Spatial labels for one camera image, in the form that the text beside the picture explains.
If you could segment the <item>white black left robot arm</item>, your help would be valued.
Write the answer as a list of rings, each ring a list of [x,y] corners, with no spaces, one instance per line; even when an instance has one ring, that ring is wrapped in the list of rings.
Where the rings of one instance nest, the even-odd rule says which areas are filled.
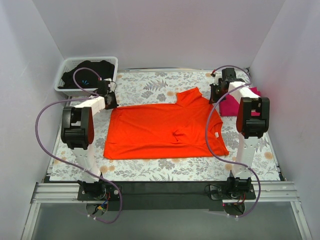
[[[119,191],[111,184],[94,177],[101,175],[95,160],[94,115],[104,109],[118,106],[115,96],[116,83],[110,78],[98,82],[99,97],[88,99],[62,111],[61,140],[75,156],[76,163],[84,168],[79,184],[78,200],[118,201]]]

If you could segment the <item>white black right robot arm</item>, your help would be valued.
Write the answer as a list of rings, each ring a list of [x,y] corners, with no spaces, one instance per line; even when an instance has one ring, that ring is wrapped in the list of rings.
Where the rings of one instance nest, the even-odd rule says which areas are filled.
[[[244,199],[247,193],[254,192],[251,177],[255,172],[252,163],[256,145],[269,129],[270,100],[254,93],[250,88],[251,82],[238,78],[236,70],[237,66],[223,65],[212,71],[214,80],[210,84],[209,104],[216,107],[227,96],[232,96],[239,104],[236,118],[236,160],[232,163],[229,177],[217,192],[219,195]]]

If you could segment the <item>orange t shirt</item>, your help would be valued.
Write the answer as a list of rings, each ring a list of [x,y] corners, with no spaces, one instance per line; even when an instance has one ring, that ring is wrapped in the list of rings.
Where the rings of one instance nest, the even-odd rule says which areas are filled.
[[[195,87],[175,103],[123,106],[110,116],[103,156],[110,160],[227,156],[223,121]]]

